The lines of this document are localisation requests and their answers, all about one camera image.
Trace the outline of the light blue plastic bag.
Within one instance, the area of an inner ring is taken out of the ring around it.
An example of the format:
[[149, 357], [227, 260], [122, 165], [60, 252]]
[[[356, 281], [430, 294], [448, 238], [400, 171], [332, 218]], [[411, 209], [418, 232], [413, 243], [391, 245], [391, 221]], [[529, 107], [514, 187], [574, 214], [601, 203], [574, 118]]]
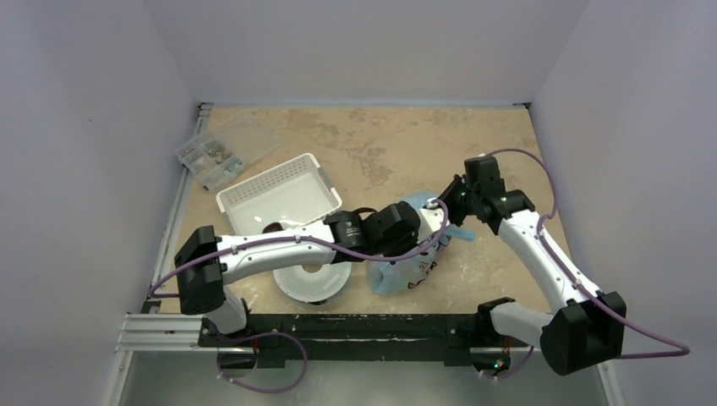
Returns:
[[393, 295], [414, 289], [423, 283], [437, 267], [453, 239], [474, 241], [475, 233], [449, 225], [437, 243], [420, 255], [396, 262], [369, 261], [366, 272], [368, 283], [374, 294]]

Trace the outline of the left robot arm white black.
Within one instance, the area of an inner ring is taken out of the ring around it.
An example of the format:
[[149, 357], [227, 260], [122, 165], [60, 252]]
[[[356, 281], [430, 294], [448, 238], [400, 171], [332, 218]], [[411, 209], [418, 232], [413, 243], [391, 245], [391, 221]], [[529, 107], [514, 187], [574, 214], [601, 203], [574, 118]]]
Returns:
[[291, 266], [324, 266], [396, 257], [414, 250], [435, 232], [424, 209], [400, 201], [377, 211], [337, 211], [321, 221], [250, 236], [220, 236], [212, 226], [196, 228], [174, 257], [179, 309], [205, 315], [232, 346], [249, 341], [252, 323], [244, 302], [227, 285]]

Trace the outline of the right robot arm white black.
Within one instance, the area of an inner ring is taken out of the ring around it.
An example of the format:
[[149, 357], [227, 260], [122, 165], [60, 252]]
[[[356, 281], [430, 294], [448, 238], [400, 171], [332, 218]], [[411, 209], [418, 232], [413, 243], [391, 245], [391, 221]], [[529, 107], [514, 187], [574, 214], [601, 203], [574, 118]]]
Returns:
[[488, 225], [529, 270], [550, 307], [544, 313], [510, 298], [478, 307], [474, 331], [487, 344], [513, 337], [541, 351], [558, 375], [617, 359], [622, 354], [627, 313], [624, 299], [604, 293], [585, 277], [544, 227], [532, 201], [519, 189], [508, 190], [498, 161], [479, 156], [464, 162], [441, 193], [451, 224], [466, 217]]

